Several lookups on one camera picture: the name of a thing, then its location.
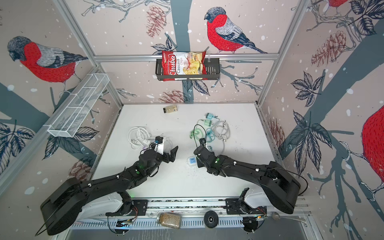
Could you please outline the white blue small device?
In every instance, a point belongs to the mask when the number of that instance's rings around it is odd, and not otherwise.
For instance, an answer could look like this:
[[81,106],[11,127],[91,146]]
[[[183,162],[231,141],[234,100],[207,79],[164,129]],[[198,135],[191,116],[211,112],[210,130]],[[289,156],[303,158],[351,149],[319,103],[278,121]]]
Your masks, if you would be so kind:
[[188,165],[189,166],[196,166],[197,165],[197,159],[196,157],[189,157],[188,160]]

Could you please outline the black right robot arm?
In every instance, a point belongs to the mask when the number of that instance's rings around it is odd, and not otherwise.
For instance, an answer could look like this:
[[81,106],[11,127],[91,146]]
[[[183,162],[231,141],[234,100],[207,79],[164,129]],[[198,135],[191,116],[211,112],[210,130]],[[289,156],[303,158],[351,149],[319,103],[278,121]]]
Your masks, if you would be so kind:
[[225,155],[216,156],[201,144],[194,150],[198,162],[209,174],[238,178],[260,186],[270,203],[285,214],[293,214],[301,184],[277,162],[254,165],[234,160]]

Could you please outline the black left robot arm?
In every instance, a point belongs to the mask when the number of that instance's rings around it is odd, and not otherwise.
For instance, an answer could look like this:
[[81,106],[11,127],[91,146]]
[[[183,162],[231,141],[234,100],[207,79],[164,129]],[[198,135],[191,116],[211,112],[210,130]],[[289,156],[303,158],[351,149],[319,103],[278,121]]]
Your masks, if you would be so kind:
[[157,136],[154,143],[141,151],[138,161],[118,174],[90,181],[76,178],[66,180],[41,204],[44,223],[36,234],[47,232],[49,236],[54,236],[63,232],[76,221],[83,206],[112,193],[121,195],[125,202],[125,213],[128,214],[131,204],[127,190],[154,177],[161,163],[174,162],[176,159],[178,147],[162,154],[158,152],[163,142],[163,138]]

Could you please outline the black round knob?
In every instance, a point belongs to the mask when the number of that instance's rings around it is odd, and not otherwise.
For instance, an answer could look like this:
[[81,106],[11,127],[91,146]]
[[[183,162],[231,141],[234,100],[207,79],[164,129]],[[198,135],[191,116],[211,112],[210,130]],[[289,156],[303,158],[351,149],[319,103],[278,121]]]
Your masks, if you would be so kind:
[[213,229],[219,224],[219,216],[215,211],[207,211],[204,215],[204,224],[207,228]]

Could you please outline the glass jar of grains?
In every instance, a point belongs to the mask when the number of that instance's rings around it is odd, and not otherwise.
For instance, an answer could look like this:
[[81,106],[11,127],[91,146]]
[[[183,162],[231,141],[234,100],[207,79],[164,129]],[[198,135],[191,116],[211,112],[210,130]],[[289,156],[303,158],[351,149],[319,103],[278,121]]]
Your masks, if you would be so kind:
[[174,213],[159,213],[157,223],[163,227],[179,229],[182,223],[182,216]]

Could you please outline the metal spoon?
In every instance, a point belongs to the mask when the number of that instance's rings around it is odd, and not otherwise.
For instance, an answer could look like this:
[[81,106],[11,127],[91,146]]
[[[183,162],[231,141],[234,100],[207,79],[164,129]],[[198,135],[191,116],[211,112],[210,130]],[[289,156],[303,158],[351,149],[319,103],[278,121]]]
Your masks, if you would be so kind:
[[275,221],[279,221],[279,220],[282,220],[282,219],[286,219],[286,220],[292,220],[292,221],[296,221],[296,222],[300,222],[300,223],[303,223],[303,224],[306,224],[307,221],[304,220],[304,219],[300,219],[300,218],[291,218],[291,217],[282,217],[279,213],[277,212],[271,212],[271,217],[273,220]]

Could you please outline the red cassava chips bag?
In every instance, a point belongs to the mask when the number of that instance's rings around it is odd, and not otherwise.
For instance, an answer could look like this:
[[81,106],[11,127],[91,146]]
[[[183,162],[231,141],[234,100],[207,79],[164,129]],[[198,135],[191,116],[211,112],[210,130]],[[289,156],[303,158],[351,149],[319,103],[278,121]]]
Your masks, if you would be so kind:
[[162,51],[163,81],[175,81],[181,75],[205,75],[206,52]]

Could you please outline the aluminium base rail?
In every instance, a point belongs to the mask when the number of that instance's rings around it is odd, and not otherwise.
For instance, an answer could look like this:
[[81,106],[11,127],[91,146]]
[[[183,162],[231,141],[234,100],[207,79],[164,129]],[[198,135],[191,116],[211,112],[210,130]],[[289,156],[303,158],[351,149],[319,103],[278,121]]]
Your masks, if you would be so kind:
[[237,213],[229,209],[229,203],[223,199],[173,199],[161,200],[150,199],[143,206],[144,215],[139,215],[133,222],[129,216],[107,217],[99,214],[76,221],[70,227],[71,230],[112,230],[117,234],[123,234],[131,230],[165,230],[166,227],[157,223],[159,213],[174,213],[182,216],[180,229],[206,228],[204,215],[207,211],[215,211],[219,216],[219,228],[244,227],[245,223],[261,224],[264,220],[271,218],[271,212],[277,212],[282,217],[293,217],[306,220],[311,215],[309,206],[304,204],[300,198],[294,213],[289,215],[269,205],[255,208],[250,214]]

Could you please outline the white mesh wall shelf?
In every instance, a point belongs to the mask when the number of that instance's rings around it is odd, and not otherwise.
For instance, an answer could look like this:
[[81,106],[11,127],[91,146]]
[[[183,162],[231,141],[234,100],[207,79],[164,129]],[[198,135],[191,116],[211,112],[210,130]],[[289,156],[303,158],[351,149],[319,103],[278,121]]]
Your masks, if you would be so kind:
[[53,137],[74,137],[109,82],[107,74],[88,74],[81,88],[70,94],[69,103],[50,125],[48,133]]

